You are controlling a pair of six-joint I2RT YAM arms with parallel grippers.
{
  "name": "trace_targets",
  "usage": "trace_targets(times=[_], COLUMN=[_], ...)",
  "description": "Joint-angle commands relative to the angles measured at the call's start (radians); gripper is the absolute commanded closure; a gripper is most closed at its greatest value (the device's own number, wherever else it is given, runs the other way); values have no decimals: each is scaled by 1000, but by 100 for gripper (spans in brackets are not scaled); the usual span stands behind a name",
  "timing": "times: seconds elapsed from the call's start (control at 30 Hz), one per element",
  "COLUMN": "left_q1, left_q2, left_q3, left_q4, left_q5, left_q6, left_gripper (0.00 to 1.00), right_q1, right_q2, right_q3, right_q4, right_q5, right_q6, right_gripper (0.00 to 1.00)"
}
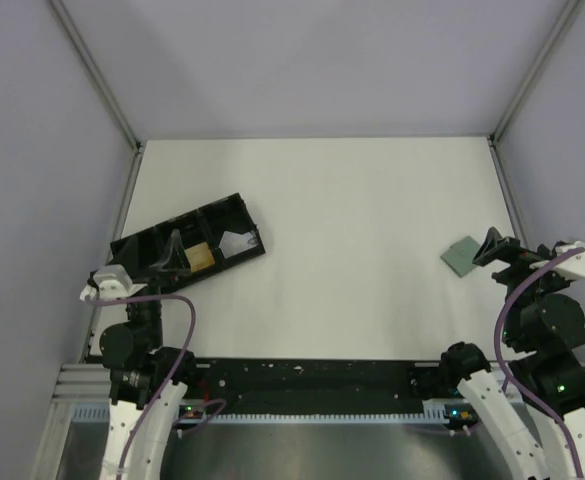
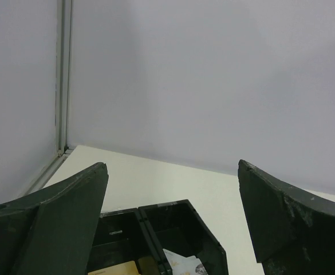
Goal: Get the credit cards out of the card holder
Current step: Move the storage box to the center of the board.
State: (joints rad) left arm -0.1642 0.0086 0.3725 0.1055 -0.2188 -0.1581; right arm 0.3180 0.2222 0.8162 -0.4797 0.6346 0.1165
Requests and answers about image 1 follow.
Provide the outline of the green card holder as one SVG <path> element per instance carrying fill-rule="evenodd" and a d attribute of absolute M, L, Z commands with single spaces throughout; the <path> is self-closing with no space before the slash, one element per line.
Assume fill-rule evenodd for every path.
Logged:
<path fill-rule="evenodd" d="M 473 259 L 480 247 L 477 240 L 466 236 L 452 244 L 440 258 L 459 278 L 463 278 L 475 268 Z"/>

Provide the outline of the black three-compartment tray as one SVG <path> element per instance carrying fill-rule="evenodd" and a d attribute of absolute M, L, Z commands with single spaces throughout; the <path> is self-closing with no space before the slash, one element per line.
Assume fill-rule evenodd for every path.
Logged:
<path fill-rule="evenodd" d="M 216 260 L 213 266 L 192 273 L 184 288 L 266 253 L 246 203 L 240 194 L 235 193 L 112 242 L 110 262 L 122 265 L 133 280 L 141 282 L 142 270 L 159 269 L 159 259 L 173 230 L 180 231 L 185 249 L 206 242 Z M 254 231 L 260 245 L 225 259 L 219 249 L 225 231 Z"/>

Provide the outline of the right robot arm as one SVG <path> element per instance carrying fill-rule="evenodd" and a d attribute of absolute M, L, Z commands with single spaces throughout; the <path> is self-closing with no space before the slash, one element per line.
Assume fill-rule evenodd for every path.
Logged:
<path fill-rule="evenodd" d="M 585 314 L 565 295 L 585 280 L 585 242 L 536 250 L 490 228 L 474 265 L 494 261 L 505 286 L 493 332 L 497 379 L 483 352 L 459 342 L 440 358 L 439 384 L 478 416 L 515 479 L 585 479 Z"/>

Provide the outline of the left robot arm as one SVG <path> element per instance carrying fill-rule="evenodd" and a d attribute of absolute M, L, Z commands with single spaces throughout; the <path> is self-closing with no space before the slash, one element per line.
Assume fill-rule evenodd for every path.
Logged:
<path fill-rule="evenodd" d="M 156 255 L 141 257 L 139 240 L 129 237 L 119 253 L 92 272 L 80 294 L 98 308 L 122 306 L 124 321 L 107 327 L 98 347 L 109 372 L 109 431 L 99 476 L 156 479 L 180 401 L 198 387 L 188 343 L 167 347 L 163 301 L 189 309 L 186 340 L 193 337 L 196 311 L 174 287 L 191 273 L 181 234 L 174 230 Z"/>

